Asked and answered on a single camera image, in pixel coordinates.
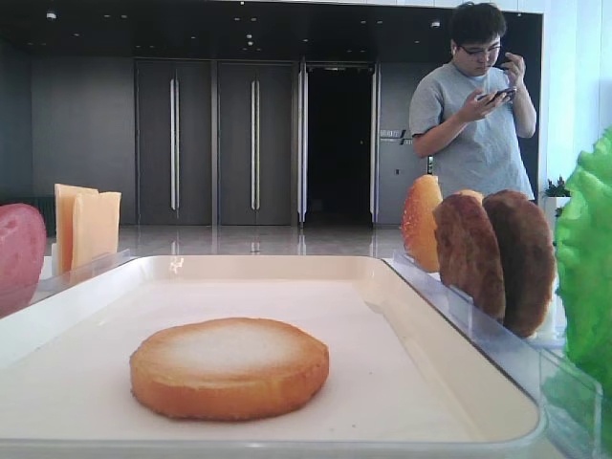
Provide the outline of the white pusher block far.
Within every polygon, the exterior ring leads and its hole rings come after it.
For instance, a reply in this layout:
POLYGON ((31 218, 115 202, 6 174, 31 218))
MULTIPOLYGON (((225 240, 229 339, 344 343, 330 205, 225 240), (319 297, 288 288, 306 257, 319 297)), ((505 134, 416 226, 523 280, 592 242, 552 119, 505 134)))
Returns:
POLYGON ((55 277, 58 274, 58 257, 56 243, 52 243, 51 254, 43 257, 43 265, 39 276, 40 280, 55 277))

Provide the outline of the rear brown meat patty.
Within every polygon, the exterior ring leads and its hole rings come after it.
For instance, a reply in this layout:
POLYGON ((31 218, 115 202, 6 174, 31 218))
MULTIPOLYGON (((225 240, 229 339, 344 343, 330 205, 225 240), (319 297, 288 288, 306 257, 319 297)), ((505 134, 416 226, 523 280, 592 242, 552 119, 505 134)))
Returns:
POLYGON ((527 338, 544 322, 552 298, 552 233, 543 211, 518 191, 498 191, 485 197, 483 205, 500 250, 506 297, 503 325, 527 338))

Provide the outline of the dark double door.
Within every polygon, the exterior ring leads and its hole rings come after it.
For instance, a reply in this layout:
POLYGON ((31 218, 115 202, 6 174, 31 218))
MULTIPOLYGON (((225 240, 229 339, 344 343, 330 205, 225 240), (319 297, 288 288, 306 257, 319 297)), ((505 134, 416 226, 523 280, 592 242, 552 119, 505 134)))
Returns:
POLYGON ((137 60, 138 222, 294 224, 296 70, 288 62, 137 60))

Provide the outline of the man in grey t-shirt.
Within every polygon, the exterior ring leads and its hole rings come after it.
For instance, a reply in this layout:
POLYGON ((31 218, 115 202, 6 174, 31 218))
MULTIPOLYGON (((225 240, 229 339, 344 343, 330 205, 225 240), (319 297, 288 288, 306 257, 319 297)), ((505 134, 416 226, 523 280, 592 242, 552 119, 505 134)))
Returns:
POLYGON ((508 189, 534 197, 519 142, 535 133, 536 109, 523 57, 501 51, 506 30, 497 6, 458 6, 449 24, 450 61, 424 76, 412 96, 413 150, 420 158, 433 156, 443 196, 508 189), (517 88, 512 101, 488 104, 508 87, 517 88))

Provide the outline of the far clear acrylic rack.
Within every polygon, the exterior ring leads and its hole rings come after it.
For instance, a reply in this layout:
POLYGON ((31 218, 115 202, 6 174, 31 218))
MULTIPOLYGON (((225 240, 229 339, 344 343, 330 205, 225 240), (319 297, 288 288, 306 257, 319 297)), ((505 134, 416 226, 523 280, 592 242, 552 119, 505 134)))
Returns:
POLYGON ((131 254, 130 250, 105 254, 88 264, 77 267, 64 274, 58 274, 55 277, 44 280, 39 279, 30 304, 34 305, 43 299, 63 292, 79 283, 109 272, 132 259, 134 259, 134 256, 131 254))

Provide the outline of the potted green plant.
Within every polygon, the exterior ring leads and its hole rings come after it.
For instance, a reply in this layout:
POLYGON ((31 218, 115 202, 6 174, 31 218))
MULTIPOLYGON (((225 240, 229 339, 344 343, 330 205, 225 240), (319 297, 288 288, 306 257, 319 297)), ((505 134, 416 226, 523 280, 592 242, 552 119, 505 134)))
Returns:
POLYGON ((547 197, 570 197, 571 192, 566 188, 564 179, 559 176, 556 181, 548 180, 544 195, 547 197))

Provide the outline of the green lettuce leaf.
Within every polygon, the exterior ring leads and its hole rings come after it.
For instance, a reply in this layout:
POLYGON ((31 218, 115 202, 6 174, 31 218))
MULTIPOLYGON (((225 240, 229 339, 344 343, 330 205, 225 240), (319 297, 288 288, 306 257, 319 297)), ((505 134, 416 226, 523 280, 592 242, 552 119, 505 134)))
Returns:
POLYGON ((565 317, 567 372, 545 383, 550 400, 597 428, 611 456, 611 129, 582 151, 565 184, 555 228, 557 294, 565 317))

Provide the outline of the bread slice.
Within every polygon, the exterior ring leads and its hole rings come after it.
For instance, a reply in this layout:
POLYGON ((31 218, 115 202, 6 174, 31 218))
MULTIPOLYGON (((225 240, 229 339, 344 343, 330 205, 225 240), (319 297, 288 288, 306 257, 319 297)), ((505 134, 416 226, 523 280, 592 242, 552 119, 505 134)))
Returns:
POLYGON ((439 271, 436 222, 433 210, 442 202, 438 178, 426 174, 417 178, 408 190, 402 221, 404 248, 426 272, 439 271))
POLYGON ((458 190, 455 191, 456 195, 461 195, 461 196, 470 196, 472 198, 474 198, 479 204, 482 204, 483 200, 484 200, 484 195, 478 191, 472 190, 472 189, 462 189, 462 190, 458 190))
POLYGON ((302 408, 325 384, 330 355, 288 323, 227 317, 158 331, 129 365, 132 393, 152 411, 236 422, 302 408))

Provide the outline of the white plastic tray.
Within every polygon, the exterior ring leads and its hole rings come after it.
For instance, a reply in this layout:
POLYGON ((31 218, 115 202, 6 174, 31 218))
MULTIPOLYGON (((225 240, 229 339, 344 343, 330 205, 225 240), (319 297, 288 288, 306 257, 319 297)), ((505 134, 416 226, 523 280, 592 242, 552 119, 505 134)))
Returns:
POLYGON ((137 258, 1 321, 5 458, 537 458, 536 400, 385 262, 363 256, 137 258), (158 330, 269 317, 329 348, 296 412, 178 421, 132 396, 158 330))

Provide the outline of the dark smartphone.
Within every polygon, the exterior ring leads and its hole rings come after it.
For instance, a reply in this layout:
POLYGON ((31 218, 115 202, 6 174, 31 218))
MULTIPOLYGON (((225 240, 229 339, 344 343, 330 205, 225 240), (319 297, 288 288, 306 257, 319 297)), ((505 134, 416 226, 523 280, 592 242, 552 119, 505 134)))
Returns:
POLYGON ((488 101, 488 104, 493 104, 497 99, 502 102, 512 101, 516 95, 517 88, 516 87, 508 87, 502 90, 498 90, 494 93, 492 98, 488 101))

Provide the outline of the brown meat patty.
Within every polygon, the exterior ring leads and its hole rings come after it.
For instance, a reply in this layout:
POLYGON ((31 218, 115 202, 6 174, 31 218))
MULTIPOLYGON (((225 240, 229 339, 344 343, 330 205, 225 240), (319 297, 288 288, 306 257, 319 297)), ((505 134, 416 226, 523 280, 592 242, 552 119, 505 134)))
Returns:
POLYGON ((470 195, 452 194, 434 209, 433 216, 443 284, 460 289, 478 309, 501 322, 506 310, 501 256, 481 202, 470 195))
POLYGON ((543 211, 518 191, 498 191, 485 197, 483 205, 500 250, 506 297, 503 325, 527 338, 544 322, 552 298, 552 233, 543 211))

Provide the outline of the rear orange cheese slice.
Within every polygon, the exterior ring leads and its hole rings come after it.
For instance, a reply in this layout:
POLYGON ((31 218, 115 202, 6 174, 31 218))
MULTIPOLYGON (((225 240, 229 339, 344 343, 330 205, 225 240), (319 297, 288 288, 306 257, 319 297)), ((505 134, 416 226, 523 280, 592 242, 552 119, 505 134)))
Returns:
POLYGON ((74 204, 79 194, 98 194, 96 188, 55 184, 57 273, 71 270, 74 204))

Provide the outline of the small wall screen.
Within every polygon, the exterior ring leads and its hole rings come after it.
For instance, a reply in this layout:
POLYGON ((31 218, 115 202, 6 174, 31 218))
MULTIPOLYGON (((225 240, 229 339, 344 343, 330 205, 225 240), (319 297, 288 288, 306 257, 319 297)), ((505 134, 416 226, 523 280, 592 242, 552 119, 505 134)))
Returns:
POLYGON ((429 175, 433 175, 433 167, 434 167, 434 159, 433 156, 427 156, 427 162, 426 162, 426 173, 429 175))

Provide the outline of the front yellow cheese slice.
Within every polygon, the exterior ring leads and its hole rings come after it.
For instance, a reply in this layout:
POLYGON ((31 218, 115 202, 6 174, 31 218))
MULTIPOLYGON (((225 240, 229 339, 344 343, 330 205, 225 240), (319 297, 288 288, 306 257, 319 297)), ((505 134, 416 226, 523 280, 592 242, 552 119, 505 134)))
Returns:
POLYGON ((117 252, 120 200, 121 193, 116 191, 77 195, 73 215, 71 270, 102 255, 117 252))

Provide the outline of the clear acrylic rack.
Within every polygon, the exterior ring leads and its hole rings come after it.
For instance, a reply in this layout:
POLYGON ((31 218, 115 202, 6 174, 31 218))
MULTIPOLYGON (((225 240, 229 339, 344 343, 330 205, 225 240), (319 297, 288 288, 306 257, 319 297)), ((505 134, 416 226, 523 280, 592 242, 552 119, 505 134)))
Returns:
POLYGON ((477 309, 462 291, 444 286, 396 251, 385 260, 469 343, 535 398, 546 417, 546 435, 563 458, 611 456, 611 399, 601 384, 562 351, 521 339, 477 309))
POLYGON ((58 274, 55 277, 44 280, 39 279, 30 304, 34 305, 43 299, 63 292, 79 283, 109 272, 132 259, 134 259, 134 256, 131 254, 130 250, 105 254, 88 264, 77 267, 64 274, 58 274))

